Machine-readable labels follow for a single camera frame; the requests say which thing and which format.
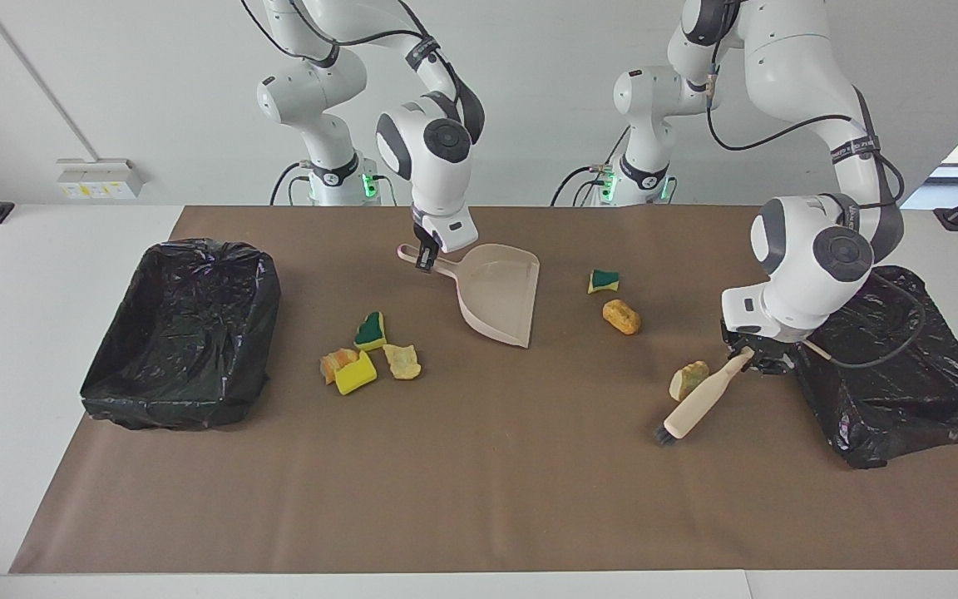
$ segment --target white table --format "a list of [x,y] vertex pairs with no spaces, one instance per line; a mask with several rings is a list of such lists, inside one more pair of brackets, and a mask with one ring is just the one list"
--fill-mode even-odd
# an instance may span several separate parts
[[[958,597],[958,572],[5,576],[83,415],[77,390],[138,258],[180,210],[20,205],[0,226],[0,597]],[[887,262],[926,281],[958,338],[958,234],[929,212],[905,219]]]

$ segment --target black cable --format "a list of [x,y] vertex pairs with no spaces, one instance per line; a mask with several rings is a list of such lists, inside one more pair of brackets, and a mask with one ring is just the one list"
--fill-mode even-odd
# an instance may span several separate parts
[[279,50],[280,52],[286,54],[286,56],[289,56],[289,57],[292,57],[292,58],[305,58],[305,60],[309,60],[309,61],[313,61],[313,62],[322,62],[322,61],[328,60],[328,58],[330,58],[330,57],[332,56],[332,54],[335,53],[335,49],[334,49],[334,48],[332,48],[332,49],[328,52],[328,55],[327,55],[326,57],[323,57],[323,58],[310,57],[310,56],[308,56],[308,54],[295,54],[295,53],[293,53],[292,51],[290,51],[290,50],[284,48],[283,46],[280,46],[279,43],[276,42],[276,39],[274,39],[273,37],[271,37],[271,34],[269,33],[269,30],[266,30],[266,29],[265,29],[265,26],[263,26],[263,24],[261,24],[261,22],[258,20],[258,17],[256,17],[256,15],[254,15],[254,11],[251,11],[251,10],[250,10],[250,5],[246,3],[246,0],[239,0],[239,2],[243,4],[243,8],[246,8],[246,14],[250,15],[250,20],[252,20],[252,22],[254,22],[255,26],[258,26],[258,29],[261,30],[261,33],[263,33],[263,34],[265,35],[265,37],[266,37],[267,39],[269,39],[269,41],[271,42],[271,44],[273,44],[273,46],[276,46],[276,49],[277,49],[277,50]]
[[860,210],[868,210],[871,208],[885,208],[887,205],[896,205],[896,203],[900,201],[902,197],[904,197],[904,192],[906,189],[904,186],[904,175],[901,174],[901,171],[898,170],[898,168],[894,166],[893,163],[889,161],[889,159],[883,156],[881,152],[874,151],[871,153],[873,153],[876,160],[879,160],[879,162],[881,162],[882,164],[885,164],[886,167],[889,167],[890,171],[893,171],[893,175],[894,177],[896,177],[897,191],[896,191],[896,195],[893,196],[892,200],[876,201],[874,202],[874,204],[860,205],[859,207]]
[[[625,126],[625,128],[624,128],[624,130],[623,130],[623,133],[620,133],[620,139],[619,139],[619,140],[616,140],[616,141],[615,141],[615,144],[612,145],[612,149],[611,149],[611,151],[609,151],[608,158],[605,158],[605,164],[608,164],[608,166],[612,166],[612,164],[611,164],[611,162],[612,162],[612,156],[615,156],[615,151],[617,151],[617,149],[620,148],[620,144],[623,143],[624,137],[627,137],[627,133],[628,133],[628,132],[630,132],[630,126],[629,126],[629,125],[628,125],[628,126]],[[593,181],[591,181],[590,183],[598,183],[598,182],[600,182],[600,181],[601,181],[601,174],[598,173],[597,175],[594,176]],[[591,186],[590,189],[586,190],[586,195],[585,195],[585,196],[582,196],[582,205],[586,205],[586,201],[590,199],[590,191],[592,191],[593,189],[594,189],[594,187]]]
[[383,39],[384,37],[391,37],[392,35],[412,35],[412,37],[418,37],[423,39],[423,36],[415,31],[410,29],[394,29],[389,31],[383,31],[381,33],[374,33],[372,35],[366,35],[366,37],[361,37],[358,39],[350,39],[348,42],[343,42],[341,39],[335,39],[330,37],[328,34],[323,33],[316,28],[315,24],[309,21],[308,17],[305,16],[304,12],[301,12],[298,5],[295,4],[295,0],[289,0],[290,7],[294,9],[294,12],[301,17],[301,22],[305,23],[305,27],[309,28],[309,31],[313,32],[313,35],[320,38],[320,41],[331,44],[332,46],[360,46],[362,44],[368,44],[369,42],[375,42],[377,39]]
[[[741,3],[744,1],[745,0],[730,0],[729,2],[723,3],[723,16],[721,19],[719,19],[719,35],[715,39],[714,48],[712,48],[711,72],[714,75],[719,74],[719,66],[718,66],[719,46],[723,44],[723,35],[726,35],[726,31],[728,29],[729,23],[727,23],[727,18],[730,16],[730,8],[738,7],[738,5],[741,5]],[[779,137],[786,136],[788,133],[792,133],[796,131],[797,129],[801,129],[802,126],[814,125],[815,122],[820,122],[820,121],[852,122],[852,118],[849,116],[845,116],[844,114],[825,114],[822,116],[814,116],[813,118],[809,118],[808,121],[801,121],[801,122],[798,122],[796,125],[787,126],[786,129],[782,129],[782,131],[775,133],[774,136],[764,137],[763,140],[754,141],[752,144],[746,144],[744,146],[731,146],[725,143],[725,141],[719,139],[719,134],[715,132],[715,125],[712,124],[712,99],[714,99],[715,90],[712,90],[711,92],[712,92],[712,97],[708,98],[708,100],[706,101],[706,106],[704,107],[704,113],[706,113],[708,118],[708,132],[712,134],[712,139],[715,140],[715,143],[718,143],[719,146],[721,146],[723,149],[726,149],[726,151],[748,151],[748,149],[760,147],[764,144],[769,143],[770,141],[775,141],[779,139]]]
[[764,144],[771,143],[779,139],[779,137],[786,136],[788,133],[792,133],[797,129],[801,129],[802,126],[809,126],[817,124],[820,121],[852,121],[851,117],[845,116],[844,114],[824,114],[822,116],[814,116],[808,119],[808,121],[798,122],[796,125],[787,126],[786,129],[773,134],[772,136],[764,137],[760,141],[753,141],[752,144],[746,144],[744,146],[731,146],[719,139],[719,134],[715,132],[715,125],[712,124],[712,103],[708,102],[708,106],[704,109],[704,113],[708,115],[708,132],[712,134],[712,139],[715,140],[716,144],[719,144],[719,147],[726,149],[726,151],[750,151],[750,149],[758,148]]
[[446,72],[449,72],[449,78],[453,80],[453,92],[457,95],[453,98],[453,103],[456,105],[461,100],[461,78],[457,76],[457,69],[453,68],[449,61],[442,61],[442,65],[446,66]]
[[394,193],[394,181],[391,181],[387,175],[375,175],[372,177],[372,181],[386,181],[388,186],[391,186],[391,201],[394,202],[394,205],[398,205],[398,196]]
[[407,14],[409,14],[409,18],[412,19],[413,24],[415,24],[416,29],[418,29],[419,32],[421,32],[423,35],[425,35],[425,37],[426,37],[427,35],[430,35],[430,34],[427,32],[427,28],[423,26],[423,23],[419,22],[419,17],[416,16],[416,13],[415,13],[414,11],[412,11],[412,7],[410,7],[409,4],[404,3],[404,0],[398,0],[398,4],[402,4],[402,8],[404,8],[404,10],[406,10]]
[[881,283],[885,285],[886,287],[893,289],[893,291],[896,291],[897,293],[900,293],[900,295],[905,296],[909,300],[911,300],[911,302],[915,305],[915,310],[919,312],[919,324],[916,325],[915,330],[911,331],[910,336],[908,336],[908,339],[904,341],[904,344],[897,346],[897,349],[893,349],[892,352],[886,354],[885,356],[868,361],[868,363],[847,364],[847,363],[843,363],[843,361],[837,358],[833,358],[832,356],[829,356],[829,354],[827,354],[826,356],[822,356],[822,354],[820,354],[822,357],[826,358],[830,364],[836,365],[836,367],[838,368],[844,368],[848,370],[862,370],[864,368],[874,368],[878,364],[885,364],[887,361],[895,358],[898,355],[901,355],[901,352],[904,352],[905,349],[908,349],[910,345],[914,344],[916,340],[919,339],[920,334],[923,333],[923,327],[926,325],[926,308],[923,307],[922,302],[916,299],[914,295],[910,295],[910,293],[908,293],[907,291],[901,289],[900,287],[897,287],[897,285],[894,285],[893,283],[890,283],[890,281],[886,280],[885,277],[879,276],[873,272],[871,272],[871,276],[873,276],[875,280],[878,280],[878,283]]
[[[719,74],[719,66],[718,66],[719,45],[723,44],[723,35],[726,34],[726,30],[728,29],[727,17],[729,17],[730,15],[730,8],[740,7],[741,3],[745,1],[746,0],[728,0],[727,2],[723,3],[723,16],[721,19],[719,19],[719,35],[718,35],[718,38],[715,39],[715,47],[714,49],[712,49],[712,61],[711,61],[711,68],[710,68],[710,71],[716,76]],[[852,118],[844,114],[824,114],[822,116],[811,117],[807,119],[806,121],[798,122],[796,125],[787,126],[786,129],[782,129],[782,131],[777,132],[773,134],[772,136],[764,137],[764,139],[760,141],[754,141],[752,144],[746,144],[744,146],[731,146],[725,143],[725,141],[723,141],[722,139],[719,139],[719,134],[715,132],[715,125],[712,122],[712,100],[714,99],[714,95],[715,95],[715,91],[713,90],[712,97],[708,98],[708,100],[706,101],[706,106],[704,106],[704,116],[706,116],[707,118],[708,132],[711,133],[712,139],[715,140],[716,144],[719,144],[719,147],[726,149],[726,151],[749,151],[749,149],[757,148],[764,144],[768,144],[770,141],[775,141],[779,139],[779,137],[786,136],[788,133],[792,133],[796,131],[797,129],[801,129],[802,126],[814,125],[814,124],[817,124],[817,122],[821,122],[821,121],[852,122]],[[886,207],[886,205],[896,205],[896,203],[902,197],[904,197],[904,193],[906,190],[904,175],[901,174],[901,171],[898,170],[898,168],[894,166],[893,163],[889,161],[889,159],[883,156],[881,152],[874,151],[872,153],[874,153],[875,158],[881,161],[882,164],[885,164],[886,167],[889,167],[890,171],[893,171],[893,175],[896,177],[896,181],[897,181],[897,193],[896,195],[893,196],[893,200],[879,201],[879,202],[876,202],[876,204],[860,205],[859,207],[860,210],[866,210],[870,208],[883,208],[883,207]]]
[[[575,190],[575,197],[571,198],[571,208],[575,208],[579,205],[579,194],[582,193],[582,190],[586,187],[593,189],[594,186],[601,185],[600,181],[582,181],[582,185],[579,186],[579,189]],[[586,190],[586,196],[590,196],[590,190]]]
[[581,167],[575,168],[574,171],[571,171],[569,174],[567,174],[567,177],[564,177],[564,180],[560,182],[559,186],[556,187],[556,192],[552,194],[552,201],[549,202],[549,207],[552,208],[554,207],[554,205],[556,205],[556,198],[560,196],[560,192],[564,190],[564,186],[567,185],[567,182],[571,181],[571,179],[574,179],[575,175],[585,173],[586,171],[589,171],[589,170],[590,168],[588,166],[581,166]]
[[290,205],[294,205],[294,183],[296,181],[308,181],[308,180],[309,178],[306,175],[302,175],[300,177],[295,177],[293,179],[290,179],[290,182],[288,183],[288,185],[286,185],[286,200],[290,202]]
[[286,179],[286,176],[290,171],[295,170],[295,168],[300,167],[300,162],[292,162],[290,166],[284,168],[283,173],[280,174],[279,179],[276,179],[276,186],[273,187],[273,196],[269,198],[269,205],[276,205],[276,194],[279,193],[279,186],[283,185],[283,179]]

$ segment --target wooden brush handle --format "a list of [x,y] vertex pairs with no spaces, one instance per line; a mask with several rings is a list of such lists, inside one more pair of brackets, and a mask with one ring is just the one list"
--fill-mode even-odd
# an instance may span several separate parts
[[741,372],[741,368],[748,364],[750,359],[753,359],[753,350],[750,348],[742,349],[741,354],[730,358],[719,371],[704,379],[687,398],[682,399],[675,412],[664,421],[664,428],[676,439],[687,436],[708,410],[712,409],[715,402],[723,397],[730,380]]

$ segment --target sponge piece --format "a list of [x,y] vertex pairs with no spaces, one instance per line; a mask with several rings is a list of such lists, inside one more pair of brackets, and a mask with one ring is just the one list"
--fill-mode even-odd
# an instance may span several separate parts
[[593,270],[590,272],[590,291],[620,291],[620,273],[613,273],[609,270]]
[[386,343],[387,330],[383,328],[383,312],[372,312],[368,318],[364,319],[361,326],[358,326],[353,345],[356,345],[357,349],[370,352],[370,350],[382,348]]
[[[678,371],[679,376],[672,379],[672,398],[676,402],[681,402],[682,399],[687,398],[687,395],[691,394],[693,390],[703,382],[703,380],[708,378],[708,375],[711,374],[711,370],[708,368],[708,364],[703,361],[695,361],[695,363],[685,365],[682,370]],[[678,388],[675,389],[676,379],[678,382]]]
[[601,308],[601,317],[622,334],[635,334],[642,329],[642,317],[622,299],[613,299]]
[[335,382],[335,373],[342,370],[346,364],[356,363],[357,352],[353,349],[339,349],[338,352],[332,352],[320,358],[320,374],[323,375],[323,383],[331,384]]
[[356,363],[346,364],[335,372],[335,387],[338,387],[340,394],[349,395],[365,384],[372,383],[376,376],[376,364],[372,364],[368,352],[360,352]]
[[398,348],[396,345],[385,344],[383,352],[387,354],[387,363],[391,364],[391,374],[398,380],[412,380],[419,376],[422,370],[416,360],[416,348],[409,345],[407,348]]

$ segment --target dustpan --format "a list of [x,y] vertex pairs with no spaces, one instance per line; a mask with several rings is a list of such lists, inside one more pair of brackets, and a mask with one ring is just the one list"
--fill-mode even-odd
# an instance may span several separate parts
[[[398,257],[415,262],[419,250],[398,247]],[[457,281],[461,315],[472,329],[502,344],[527,348],[539,287],[539,259],[530,251],[487,243],[472,247],[460,262],[434,261],[433,270]]]

